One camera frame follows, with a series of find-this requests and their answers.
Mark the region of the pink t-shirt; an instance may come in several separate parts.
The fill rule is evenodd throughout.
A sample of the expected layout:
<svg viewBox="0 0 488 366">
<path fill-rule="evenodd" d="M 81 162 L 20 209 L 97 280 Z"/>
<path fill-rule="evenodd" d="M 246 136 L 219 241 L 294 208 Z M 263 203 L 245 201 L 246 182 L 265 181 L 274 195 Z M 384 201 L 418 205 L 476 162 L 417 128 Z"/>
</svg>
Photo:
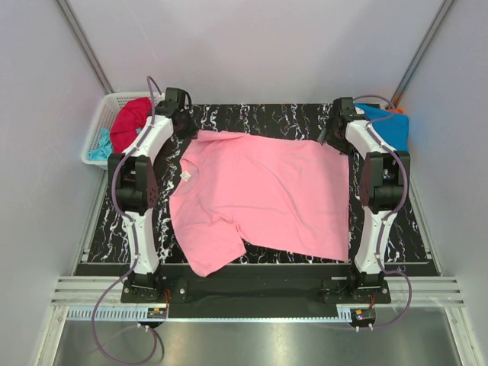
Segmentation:
<svg viewBox="0 0 488 366">
<path fill-rule="evenodd" d="M 246 243 L 348 259 L 348 158 L 332 147 L 202 130 L 180 166 L 169 209 L 195 274 L 220 270 Z"/>
</svg>

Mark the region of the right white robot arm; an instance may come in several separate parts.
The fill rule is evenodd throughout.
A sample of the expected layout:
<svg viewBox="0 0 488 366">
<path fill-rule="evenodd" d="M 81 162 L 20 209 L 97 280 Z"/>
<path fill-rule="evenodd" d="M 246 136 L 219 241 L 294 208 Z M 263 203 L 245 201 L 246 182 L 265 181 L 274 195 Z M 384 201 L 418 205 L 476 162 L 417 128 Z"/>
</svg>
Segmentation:
<svg viewBox="0 0 488 366">
<path fill-rule="evenodd" d="M 319 135 L 343 154 L 357 151 L 364 161 L 359 201 L 364 209 L 361 242 L 339 294 L 363 302 L 387 294 L 384 267 L 390 229 L 409 193 L 409 120 L 394 107 L 387 110 L 359 104 L 352 97 L 333 101 Z"/>
</svg>

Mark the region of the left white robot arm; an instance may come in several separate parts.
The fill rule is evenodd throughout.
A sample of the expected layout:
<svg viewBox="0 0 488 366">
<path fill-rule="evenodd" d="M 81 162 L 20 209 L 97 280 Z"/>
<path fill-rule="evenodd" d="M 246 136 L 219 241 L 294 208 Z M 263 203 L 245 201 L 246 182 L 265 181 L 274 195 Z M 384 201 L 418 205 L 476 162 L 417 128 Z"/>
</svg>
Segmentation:
<svg viewBox="0 0 488 366">
<path fill-rule="evenodd" d="M 149 113 L 134 141 L 108 158 L 111 199 L 120 214 L 130 249 L 128 273 L 122 276 L 127 293 L 155 302 L 165 291 L 153 237 L 153 208 L 159 199 L 153 163 L 167 140 L 192 138 L 198 128 L 191 118 L 192 101 L 181 88 L 168 87 L 157 102 L 149 97 Z"/>
</svg>

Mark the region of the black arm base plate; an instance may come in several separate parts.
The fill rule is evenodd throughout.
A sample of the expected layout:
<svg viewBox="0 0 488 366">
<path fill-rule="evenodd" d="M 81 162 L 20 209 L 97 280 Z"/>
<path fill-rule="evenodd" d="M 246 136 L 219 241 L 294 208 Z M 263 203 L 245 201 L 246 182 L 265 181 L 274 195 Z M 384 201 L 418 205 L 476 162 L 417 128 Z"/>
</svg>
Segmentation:
<svg viewBox="0 0 488 366">
<path fill-rule="evenodd" d="M 163 292 L 121 291 L 124 303 L 169 305 L 172 319 L 290 319 L 333 316 L 338 305 L 353 307 L 391 302 L 387 294 L 353 300 L 339 294 L 351 266 L 348 264 L 227 265 L 207 276 L 189 265 L 163 265 Z"/>
</svg>

